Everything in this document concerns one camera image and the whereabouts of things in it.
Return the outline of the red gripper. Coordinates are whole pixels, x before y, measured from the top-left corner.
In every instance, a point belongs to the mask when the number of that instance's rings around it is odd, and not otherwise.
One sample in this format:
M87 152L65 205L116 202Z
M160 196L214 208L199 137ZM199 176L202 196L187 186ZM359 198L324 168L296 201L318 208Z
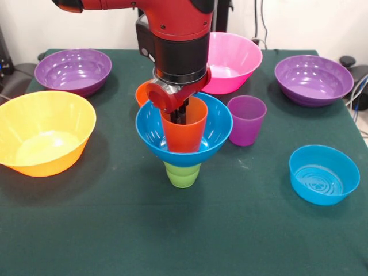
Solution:
M211 70L207 68L205 75L192 83L168 83L154 77L147 85L146 93L155 107L170 113L172 123L185 125L188 98L201 91L210 82L211 76Z

